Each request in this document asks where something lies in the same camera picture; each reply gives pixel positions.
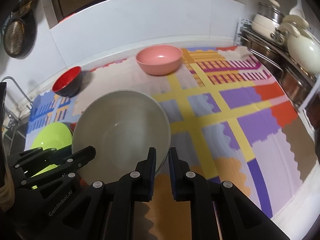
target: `cream pot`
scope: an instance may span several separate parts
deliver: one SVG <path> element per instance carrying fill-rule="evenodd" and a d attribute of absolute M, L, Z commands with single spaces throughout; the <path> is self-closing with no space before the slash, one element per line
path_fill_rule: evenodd
<path fill-rule="evenodd" d="M 279 34 L 276 32 L 276 27 L 279 27 L 284 15 L 278 10 L 280 5 L 277 1 L 269 1 L 272 5 L 258 3 L 259 10 L 253 19 L 252 30 L 272 42 L 284 45 L 285 37 L 282 34 L 276 37 L 276 35 Z"/>
<path fill-rule="evenodd" d="M 288 22 L 279 26 L 279 31 L 288 32 L 287 47 L 290 56 L 309 74 L 320 73 L 320 46 L 303 28 Z"/>

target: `red bowl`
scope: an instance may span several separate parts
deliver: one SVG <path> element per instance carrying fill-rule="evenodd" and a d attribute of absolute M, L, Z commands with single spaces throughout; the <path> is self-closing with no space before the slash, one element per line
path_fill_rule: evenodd
<path fill-rule="evenodd" d="M 75 96 L 82 84 L 81 67 L 73 67 L 63 73 L 53 84 L 52 91 L 62 97 Z"/>

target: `faucet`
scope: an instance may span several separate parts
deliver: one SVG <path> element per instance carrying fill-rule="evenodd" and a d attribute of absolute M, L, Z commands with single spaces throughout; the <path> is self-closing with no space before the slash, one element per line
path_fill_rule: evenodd
<path fill-rule="evenodd" d="M 17 86 L 17 88 L 20 90 L 22 95 L 29 101 L 30 105 L 32 106 L 32 100 L 23 92 L 21 87 L 18 85 L 18 83 L 15 81 L 15 79 L 11 76 L 6 76 L 3 79 L 0 80 L 0 82 L 3 82 L 6 79 L 10 79 L 14 82 L 14 84 Z M 8 130 L 12 130 L 12 128 L 16 127 L 20 121 L 20 118 L 18 118 L 12 111 L 10 111 L 6 106 L 4 106 L 4 111 L 7 113 L 9 117 L 9 123 L 8 126 L 3 126 L 4 128 Z"/>

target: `green bowl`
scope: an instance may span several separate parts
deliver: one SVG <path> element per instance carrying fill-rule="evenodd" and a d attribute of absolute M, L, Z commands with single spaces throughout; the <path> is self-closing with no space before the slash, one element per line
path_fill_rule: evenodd
<path fill-rule="evenodd" d="M 50 148 L 56 148 L 59 150 L 70 144 L 72 144 L 72 133 L 69 127 L 61 122 L 54 122 L 47 125 L 40 131 L 33 141 L 31 149 L 42 147 L 44 150 Z M 49 165 L 34 176 L 45 171 L 49 171 L 55 167 L 57 167 L 55 164 Z"/>

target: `frying pan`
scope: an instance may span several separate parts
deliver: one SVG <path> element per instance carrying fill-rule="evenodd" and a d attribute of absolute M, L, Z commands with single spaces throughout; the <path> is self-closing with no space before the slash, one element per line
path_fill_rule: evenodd
<path fill-rule="evenodd" d="M 22 18 L 36 7 L 38 0 L 20 0 L 18 5 L 13 9 L 12 16 L 13 18 Z"/>
<path fill-rule="evenodd" d="M 12 18 L 4 30 L 4 50 L 10 57 L 23 57 L 32 48 L 35 37 L 36 21 L 33 13 L 18 19 Z"/>

